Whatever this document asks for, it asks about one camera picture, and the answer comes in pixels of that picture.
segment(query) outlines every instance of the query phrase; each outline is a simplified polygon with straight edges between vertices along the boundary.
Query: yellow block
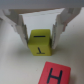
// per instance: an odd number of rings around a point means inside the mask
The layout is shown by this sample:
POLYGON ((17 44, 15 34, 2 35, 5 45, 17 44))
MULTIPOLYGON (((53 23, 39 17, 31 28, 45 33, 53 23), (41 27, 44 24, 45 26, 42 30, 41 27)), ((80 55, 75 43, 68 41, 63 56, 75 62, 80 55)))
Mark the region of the yellow block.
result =
POLYGON ((28 41, 28 47, 35 56, 51 56, 50 30, 32 30, 28 41))

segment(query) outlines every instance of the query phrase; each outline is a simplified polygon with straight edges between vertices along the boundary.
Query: red square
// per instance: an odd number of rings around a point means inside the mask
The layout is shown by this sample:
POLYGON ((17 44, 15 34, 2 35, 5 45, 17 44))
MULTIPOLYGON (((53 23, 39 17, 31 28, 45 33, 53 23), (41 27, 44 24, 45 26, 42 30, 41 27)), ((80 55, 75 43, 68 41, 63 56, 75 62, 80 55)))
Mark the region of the red square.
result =
POLYGON ((38 84, 68 84, 71 68, 46 62, 38 84))

